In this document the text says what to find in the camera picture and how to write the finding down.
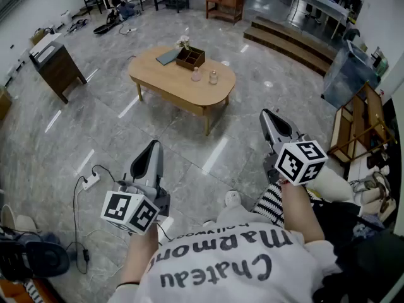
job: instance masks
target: marble floor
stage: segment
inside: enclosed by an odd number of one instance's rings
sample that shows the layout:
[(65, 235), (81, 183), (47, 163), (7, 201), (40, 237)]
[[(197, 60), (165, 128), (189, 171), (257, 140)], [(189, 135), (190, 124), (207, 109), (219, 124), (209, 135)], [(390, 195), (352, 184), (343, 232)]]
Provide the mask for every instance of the marble floor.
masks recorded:
[[(65, 105), (26, 64), (8, 90), (13, 106), (0, 128), (0, 186), (5, 202), (15, 214), (31, 216), (38, 228), (55, 232), (67, 245), (74, 239), (73, 189), (80, 175), (89, 176), (101, 164), (119, 177), (125, 159), (152, 139), (164, 148), (163, 187), (172, 198), (174, 236), (215, 218), (229, 189), (242, 194), (250, 208), (267, 186), (262, 162), (268, 147), (259, 124), (263, 108), (280, 109), (302, 132), (327, 149), (335, 109), (319, 96), (323, 78), (294, 60), (242, 37), (254, 13), (234, 26), (205, 19), (203, 0), (190, 0), (191, 9), (177, 14), (146, 4), (145, 12), (103, 36), (93, 29), (106, 14), (94, 11), (89, 24), (65, 37), (66, 47), (85, 77), (98, 71), (86, 84), (74, 84)], [(173, 45), (181, 35), (206, 51), (206, 56), (229, 63), (237, 82), (227, 107), (211, 113), (213, 127), (203, 132), (203, 118), (174, 107), (144, 90), (144, 102), (136, 102), (136, 87), (128, 76), (130, 57), (155, 45)], [(50, 122), (60, 111), (60, 115)], [(205, 165), (217, 145), (224, 144), (213, 165)], [(88, 154), (93, 155), (83, 165)], [(107, 190), (113, 182), (97, 170), (101, 181), (78, 197), (78, 238), (90, 251), (88, 273), (76, 266), (51, 279), (68, 302), (106, 302), (119, 281), (126, 254), (122, 240), (128, 235), (100, 219)]]
[(336, 50), (342, 46), (341, 35), (335, 35), (331, 39), (335, 27), (331, 27), (326, 22), (326, 14), (323, 13), (321, 15), (321, 24), (318, 25), (313, 18), (307, 19), (304, 17), (307, 14), (306, 3), (304, 1), (298, 2), (295, 0), (289, 13), (291, 3), (292, 0), (246, 0), (244, 10), (255, 11), (267, 19), (292, 27), (310, 39), (321, 42)]

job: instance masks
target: wooden coffee table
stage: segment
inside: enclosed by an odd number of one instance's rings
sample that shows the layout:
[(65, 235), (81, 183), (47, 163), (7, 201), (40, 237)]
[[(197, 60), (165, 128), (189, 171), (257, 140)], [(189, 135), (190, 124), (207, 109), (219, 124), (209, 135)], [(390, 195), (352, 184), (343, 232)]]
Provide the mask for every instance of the wooden coffee table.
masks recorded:
[[(143, 85), (170, 101), (174, 105), (191, 111), (198, 116), (205, 116), (205, 135), (209, 135), (209, 110), (212, 105), (225, 101), (229, 104), (229, 94), (235, 85), (235, 74), (226, 65), (206, 58), (199, 68), (202, 79), (198, 82), (191, 80), (192, 71), (183, 68), (172, 61), (162, 65), (156, 57), (170, 51), (172, 47), (158, 46), (146, 50), (129, 64), (129, 75), (138, 87)], [(218, 73), (218, 83), (209, 83), (209, 73)]]

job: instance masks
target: white shoe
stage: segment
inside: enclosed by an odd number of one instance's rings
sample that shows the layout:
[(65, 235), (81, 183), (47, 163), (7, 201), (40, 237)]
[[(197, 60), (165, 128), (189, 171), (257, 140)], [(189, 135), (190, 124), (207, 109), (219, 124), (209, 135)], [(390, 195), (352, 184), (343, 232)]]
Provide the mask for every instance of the white shoe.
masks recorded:
[(236, 206), (241, 204), (240, 193), (235, 190), (230, 190), (226, 193), (225, 206)]
[(208, 227), (208, 226), (210, 226), (210, 225), (213, 225), (215, 222), (213, 221), (213, 220), (208, 220), (208, 221), (206, 221), (206, 222), (204, 222), (203, 224), (202, 224), (202, 227)]

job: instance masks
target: power strip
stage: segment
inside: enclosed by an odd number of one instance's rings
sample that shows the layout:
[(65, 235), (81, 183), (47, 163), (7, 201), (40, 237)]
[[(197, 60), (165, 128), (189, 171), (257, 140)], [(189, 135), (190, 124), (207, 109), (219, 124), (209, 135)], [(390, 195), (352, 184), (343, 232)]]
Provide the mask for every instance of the power strip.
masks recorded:
[(88, 189), (93, 187), (99, 180), (101, 180), (101, 177), (97, 172), (95, 172), (95, 176), (91, 174), (87, 179), (87, 183), (83, 182), (81, 183), (81, 185), (83, 185), (83, 189), (87, 191)]

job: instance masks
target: wooden steps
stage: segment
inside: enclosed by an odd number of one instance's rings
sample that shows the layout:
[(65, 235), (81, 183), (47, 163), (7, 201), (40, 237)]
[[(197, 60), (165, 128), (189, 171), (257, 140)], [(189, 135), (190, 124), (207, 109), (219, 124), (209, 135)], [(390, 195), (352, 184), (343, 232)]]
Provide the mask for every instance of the wooden steps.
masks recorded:
[(326, 74), (335, 58), (334, 50), (281, 24), (257, 17), (251, 26), (244, 32), (244, 38), (275, 49), (320, 75)]

